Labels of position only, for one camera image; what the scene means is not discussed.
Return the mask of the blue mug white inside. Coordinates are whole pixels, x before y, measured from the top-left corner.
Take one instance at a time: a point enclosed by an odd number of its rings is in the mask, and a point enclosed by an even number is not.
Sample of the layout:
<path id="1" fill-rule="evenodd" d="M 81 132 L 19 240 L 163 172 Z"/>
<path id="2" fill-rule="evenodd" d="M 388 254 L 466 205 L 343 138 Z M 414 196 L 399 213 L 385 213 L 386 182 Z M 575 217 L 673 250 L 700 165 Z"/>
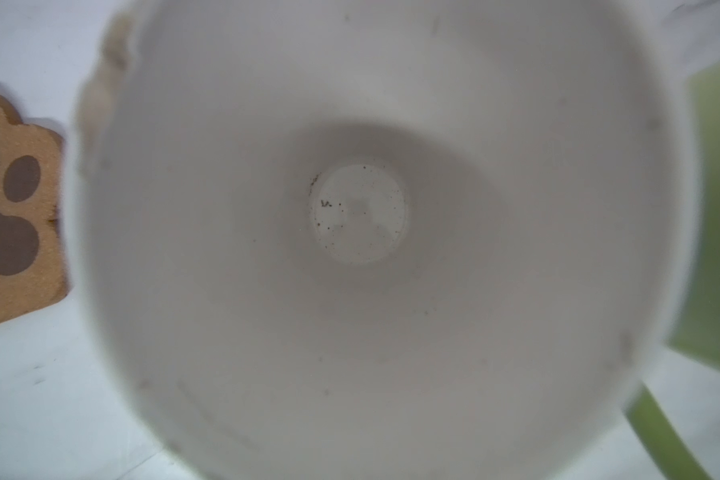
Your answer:
<path id="1" fill-rule="evenodd" d="M 672 331 L 700 168 L 639 1 L 125 1 L 88 335 L 209 479 L 542 479 Z"/>

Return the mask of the white multicolour zigzag coaster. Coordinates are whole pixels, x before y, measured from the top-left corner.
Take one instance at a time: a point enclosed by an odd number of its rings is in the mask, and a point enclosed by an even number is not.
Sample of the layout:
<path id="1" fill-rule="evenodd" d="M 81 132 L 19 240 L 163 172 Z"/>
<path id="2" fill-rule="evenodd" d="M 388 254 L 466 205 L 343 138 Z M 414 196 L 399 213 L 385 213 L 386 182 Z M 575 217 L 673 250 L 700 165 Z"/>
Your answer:
<path id="1" fill-rule="evenodd" d="M 112 114 L 121 84 L 132 63 L 130 40 L 134 14 L 129 9 L 117 11 L 102 36 L 98 59 L 84 82 L 75 112 L 78 138 L 77 169 L 82 175 L 95 167 L 94 149 Z"/>

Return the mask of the light green mug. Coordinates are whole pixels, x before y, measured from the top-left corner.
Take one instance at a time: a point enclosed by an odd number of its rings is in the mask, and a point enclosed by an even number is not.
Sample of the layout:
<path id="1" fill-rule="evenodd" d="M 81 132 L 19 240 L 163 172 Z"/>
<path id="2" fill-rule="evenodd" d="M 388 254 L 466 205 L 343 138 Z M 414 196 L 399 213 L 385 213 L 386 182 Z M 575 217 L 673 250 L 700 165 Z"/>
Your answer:
<path id="1" fill-rule="evenodd" d="M 668 345 L 720 371 L 720 61 L 688 85 L 704 168 L 703 222 L 694 278 Z"/>

